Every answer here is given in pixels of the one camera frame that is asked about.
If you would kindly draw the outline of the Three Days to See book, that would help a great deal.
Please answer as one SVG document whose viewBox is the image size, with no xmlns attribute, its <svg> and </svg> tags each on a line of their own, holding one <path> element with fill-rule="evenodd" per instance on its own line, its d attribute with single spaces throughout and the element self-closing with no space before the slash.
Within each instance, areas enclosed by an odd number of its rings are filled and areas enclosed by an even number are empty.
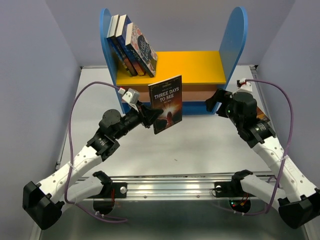
<svg viewBox="0 0 320 240">
<path fill-rule="evenodd" d="M 177 75 L 148 85 L 151 107 L 163 112 L 153 123 L 154 134 L 159 134 L 182 121 L 182 76 Z"/>
</svg>

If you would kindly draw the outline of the Edward Tulane book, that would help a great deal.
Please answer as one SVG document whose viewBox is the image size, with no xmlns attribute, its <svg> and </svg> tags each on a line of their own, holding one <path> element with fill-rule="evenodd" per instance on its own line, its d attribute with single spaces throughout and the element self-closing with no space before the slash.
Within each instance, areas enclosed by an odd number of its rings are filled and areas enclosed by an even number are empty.
<svg viewBox="0 0 320 240">
<path fill-rule="evenodd" d="M 264 121 L 266 123 L 270 122 L 270 119 L 259 107 L 256 108 L 256 112 L 257 112 L 257 119 L 259 119 L 260 121 Z"/>
</svg>

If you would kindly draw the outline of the Little Women book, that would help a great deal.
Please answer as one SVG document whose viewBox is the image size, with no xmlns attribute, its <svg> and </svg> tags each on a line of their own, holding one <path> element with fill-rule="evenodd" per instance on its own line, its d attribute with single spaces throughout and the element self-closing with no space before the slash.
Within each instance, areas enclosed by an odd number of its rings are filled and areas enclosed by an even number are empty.
<svg viewBox="0 0 320 240">
<path fill-rule="evenodd" d="M 158 55 L 138 28 L 131 22 L 127 26 L 125 45 L 134 54 L 139 65 L 150 78 L 156 76 Z"/>
</svg>

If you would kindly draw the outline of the Animal Farm book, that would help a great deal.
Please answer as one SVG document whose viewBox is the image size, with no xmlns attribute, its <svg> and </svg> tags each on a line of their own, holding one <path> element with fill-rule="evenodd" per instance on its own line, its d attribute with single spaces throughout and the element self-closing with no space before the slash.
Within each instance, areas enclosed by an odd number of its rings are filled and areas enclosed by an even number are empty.
<svg viewBox="0 0 320 240">
<path fill-rule="evenodd" d="M 119 60 L 119 62 L 122 64 L 122 66 L 124 67 L 125 71 L 128 73 L 128 75 L 131 77 L 131 72 L 128 69 L 127 65 L 125 64 L 125 61 L 122 58 L 122 54 L 121 52 L 119 52 L 118 47 L 119 47 L 119 43 L 115 37 L 116 35 L 116 30 L 117 30 L 117 26 L 119 23 L 119 18 L 120 15 L 116 14 L 113 15 L 111 17 L 111 21 L 110 21 L 110 25 L 109 25 L 109 29 L 108 29 L 108 33 L 107 33 L 107 42 L 109 43 L 111 49 L 113 50 L 114 54 L 117 57 L 117 60 Z"/>
</svg>

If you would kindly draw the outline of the Jane Eyre book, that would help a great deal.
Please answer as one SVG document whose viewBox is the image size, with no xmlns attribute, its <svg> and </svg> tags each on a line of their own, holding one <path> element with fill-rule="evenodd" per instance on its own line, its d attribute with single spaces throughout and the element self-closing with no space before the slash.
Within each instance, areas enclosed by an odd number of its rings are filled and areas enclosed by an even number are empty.
<svg viewBox="0 0 320 240">
<path fill-rule="evenodd" d="M 132 21 L 130 20 L 127 14 L 121 15 L 118 20 L 115 37 L 120 44 L 122 58 L 130 72 L 130 75 L 132 77 L 143 76 L 146 72 L 140 66 L 134 54 L 129 50 L 128 47 L 126 47 L 127 29 L 128 24 L 130 24 L 131 22 Z"/>
</svg>

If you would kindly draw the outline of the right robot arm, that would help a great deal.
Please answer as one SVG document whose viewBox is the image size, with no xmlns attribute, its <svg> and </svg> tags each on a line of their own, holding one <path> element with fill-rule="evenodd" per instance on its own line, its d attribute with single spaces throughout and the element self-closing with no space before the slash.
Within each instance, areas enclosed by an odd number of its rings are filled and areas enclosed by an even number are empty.
<svg viewBox="0 0 320 240">
<path fill-rule="evenodd" d="M 205 101 L 212 112 L 217 103 L 217 114 L 228 118 L 242 140 L 266 163 L 279 181 L 271 185 L 253 172 L 236 172 L 229 182 L 217 182 L 216 197 L 253 195 L 277 210 L 281 219 L 297 229 L 320 215 L 320 190 L 310 182 L 281 146 L 270 125 L 257 117 L 257 101 L 249 92 L 232 93 L 219 88 Z"/>
</svg>

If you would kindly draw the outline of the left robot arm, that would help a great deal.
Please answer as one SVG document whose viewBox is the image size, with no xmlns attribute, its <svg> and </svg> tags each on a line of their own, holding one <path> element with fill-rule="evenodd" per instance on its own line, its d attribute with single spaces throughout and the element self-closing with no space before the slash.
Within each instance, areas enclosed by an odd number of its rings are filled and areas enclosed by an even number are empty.
<svg viewBox="0 0 320 240">
<path fill-rule="evenodd" d="M 53 226 L 71 206 L 88 197 L 114 198 L 116 189 L 112 179 L 103 171 L 96 171 L 87 180 L 77 183 L 85 173 L 103 163 L 120 146 L 118 139 L 138 125 L 149 128 L 163 113 L 138 102 L 126 114 L 116 109 L 107 110 L 94 136 L 71 160 L 38 183 L 28 182 L 23 187 L 22 208 L 41 230 Z"/>
</svg>

